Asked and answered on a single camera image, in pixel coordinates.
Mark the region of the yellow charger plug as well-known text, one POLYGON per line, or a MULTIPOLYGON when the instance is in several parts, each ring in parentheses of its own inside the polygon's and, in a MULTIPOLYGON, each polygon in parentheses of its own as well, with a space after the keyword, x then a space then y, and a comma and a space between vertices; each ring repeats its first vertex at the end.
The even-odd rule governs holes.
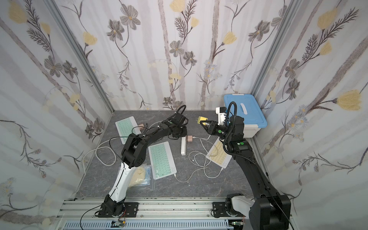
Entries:
POLYGON ((201 121, 207 121, 207 120, 208 120, 208 118, 199 116, 198 120, 197 120, 197 123, 200 124, 201 121))

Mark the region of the white power strip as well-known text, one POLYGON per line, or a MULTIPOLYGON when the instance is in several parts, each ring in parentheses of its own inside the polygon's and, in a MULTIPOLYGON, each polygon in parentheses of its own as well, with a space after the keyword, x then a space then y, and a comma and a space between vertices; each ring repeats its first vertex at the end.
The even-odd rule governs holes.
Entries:
POLYGON ((181 138, 181 155, 182 156, 186 156, 186 143, 187 143, 186 137, 182 137, 181 138))

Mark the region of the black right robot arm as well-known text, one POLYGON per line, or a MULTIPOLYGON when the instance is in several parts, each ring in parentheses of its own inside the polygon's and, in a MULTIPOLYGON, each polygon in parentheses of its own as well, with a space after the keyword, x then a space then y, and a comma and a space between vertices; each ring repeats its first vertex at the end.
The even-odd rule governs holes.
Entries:
POLYGON ((241 167, 254 196, 247 199, 242 194, 230 194, 225 200, 229 216, 247 217, 254 230, 287 230, 290 228, 291 202, 271 184, 255 159, 252 147, 244 138, 242 117, 232 116, 223 125, 217 121, 200 121, 210 135, 222 140, 224 151, 241 167))

